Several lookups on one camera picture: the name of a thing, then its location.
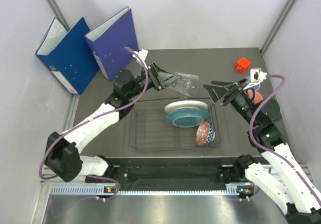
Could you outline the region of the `red patterned bowl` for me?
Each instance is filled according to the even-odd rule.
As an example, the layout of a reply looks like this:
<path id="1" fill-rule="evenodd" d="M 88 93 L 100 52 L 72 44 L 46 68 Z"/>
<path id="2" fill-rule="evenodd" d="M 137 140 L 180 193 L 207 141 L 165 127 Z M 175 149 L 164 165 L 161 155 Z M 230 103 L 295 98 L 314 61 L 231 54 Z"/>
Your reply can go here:
<path id="1" fill-rule="evenodd" d="M 208 134 L 209 134 L 209 123 L 203 122 L 199 125 L 196 132 L 196 144 L 198 146 L 204 146 L 208 144 Z"/>

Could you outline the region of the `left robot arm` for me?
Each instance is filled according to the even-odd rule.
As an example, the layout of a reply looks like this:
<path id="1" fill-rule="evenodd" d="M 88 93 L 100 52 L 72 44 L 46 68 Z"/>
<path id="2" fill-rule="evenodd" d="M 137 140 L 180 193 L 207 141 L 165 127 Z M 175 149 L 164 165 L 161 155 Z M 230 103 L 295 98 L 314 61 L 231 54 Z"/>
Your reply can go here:
<path id="1" fill-rule="evenodd" d="M 119 71 L 113 82 L 113 92 L 93 114 L 61 134 L 50 134 L 42 164 L 65 182 L 79 175 L 95 175 L 103 182 L 110 181 L 114 171 L 106 160 L 83 156 L 84 148 L 106 128 L 122 120 L 146 90 L 160 91 L 181 79 L 178 74 L 169 73 L 155 63 L 144 68 L 137 77 L 129 70 Z"/>

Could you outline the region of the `clear drinking glass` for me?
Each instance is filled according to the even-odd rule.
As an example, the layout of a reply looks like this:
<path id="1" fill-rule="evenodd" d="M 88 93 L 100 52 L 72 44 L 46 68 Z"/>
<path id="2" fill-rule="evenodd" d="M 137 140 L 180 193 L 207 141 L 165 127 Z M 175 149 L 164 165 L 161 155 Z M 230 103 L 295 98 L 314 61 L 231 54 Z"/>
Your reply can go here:
<path id="1" fill-rule="evenodd" d="M 171 89 L 176 90 L 188 97 L 192 97 L 197 93 L 200 85 L 199 76 L 178 72 L 175 72 L 175 75 L 180 79 L 170 85 Z"/>

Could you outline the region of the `lilac plastic cup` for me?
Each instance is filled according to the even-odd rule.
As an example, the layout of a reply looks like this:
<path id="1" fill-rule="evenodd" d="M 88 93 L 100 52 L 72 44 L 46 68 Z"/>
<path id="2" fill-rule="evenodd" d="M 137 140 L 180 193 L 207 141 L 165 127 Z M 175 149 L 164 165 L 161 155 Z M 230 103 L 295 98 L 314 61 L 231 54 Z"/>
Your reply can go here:
<path id="1" fill-rule="evenodd" d="M 246 77 L 245 78 L 245 84 L 249 84 L 251 83 L 251 78 L 250 77 Z"/>

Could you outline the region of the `pink plastic cup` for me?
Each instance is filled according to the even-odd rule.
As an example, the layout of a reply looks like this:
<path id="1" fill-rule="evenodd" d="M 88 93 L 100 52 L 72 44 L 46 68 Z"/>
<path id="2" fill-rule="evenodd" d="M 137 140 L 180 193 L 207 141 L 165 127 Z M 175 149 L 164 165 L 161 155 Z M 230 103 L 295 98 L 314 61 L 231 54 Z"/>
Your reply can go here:
<path id="1" fill-rule="evenodd" d="M 263 100 L 263 97 L 259 92 L 251 89 L 247 90 L 247 95 L 249 96 L 250 100 L 252 100 L 254 104 L 258 104 Z"/>

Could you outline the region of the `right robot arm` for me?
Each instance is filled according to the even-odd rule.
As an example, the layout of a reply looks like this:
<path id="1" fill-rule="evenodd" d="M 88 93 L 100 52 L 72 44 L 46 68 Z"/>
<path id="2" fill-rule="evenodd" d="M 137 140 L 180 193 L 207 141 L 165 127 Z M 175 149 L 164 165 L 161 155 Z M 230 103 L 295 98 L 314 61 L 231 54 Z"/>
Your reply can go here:
<path id="1" fill-rule="evenodd" d="M 250 144 L 269 162 L 279 179 L 266 171 L 251 155 L 241 155 L 233 164 L 237 180 L 251 181 L 277 205 L 288 223 L 320 223 L 320 191 L 294 158 L 275 122 L 281 120 L 280 107 L 272 92 L 254 103 L 247 91 L 261 80 L 248 82 L 212 81 L 204 89 L 213 103 L 231 104 L 249 124 Z"/>

